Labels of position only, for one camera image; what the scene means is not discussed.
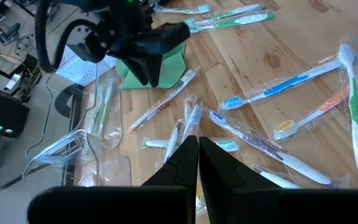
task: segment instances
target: wooden table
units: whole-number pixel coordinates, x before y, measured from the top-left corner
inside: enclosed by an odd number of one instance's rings
[[[186,41],[186,67],[200,66],[201,75],[135,134],[127,134],[128,127],[167,90],[121,91],[124,135],[117,149],[131,159],[133,185],[141,185],[153,175],[155,163],[160,158],[159,149],[140,149],[143,139],[168,139],[175,121],[184,117],[183,100],[187,96],[193,94],[203,98],[205,105],[217,109],[218,104],[229,97],[257,90],[276,78],[289,77],[312,67],[321,59],[336,54],[346,34],[358,34],[358,1],[208,0],[214,11],[260,2],[267,3],[275,13],[274,19],[233,29],[200,32]],[[202,0],[176,0],[169,6],[203,3]],[[187,17],[156,14],[154,25],[182,21]],[[279,122],[304,117],[341,87],[339,72],[330,72],[277,96],[230,111],[228,115],[272,138],[272,130]],[[348,187],[358,188],[349,127],[347,104],[341,103],[315,128],[279,143],[297,158],[332,178],[350,175]],[[199,134],[210,138],[233,138],[206,116],[201,121]],[[302,185],[320,187],[252,146],[239,142],[241,152],[236,157],[244,164],[266,167],[288,174]],[[208,222],[207,215],[198,217],[198,223],[204,222]]]

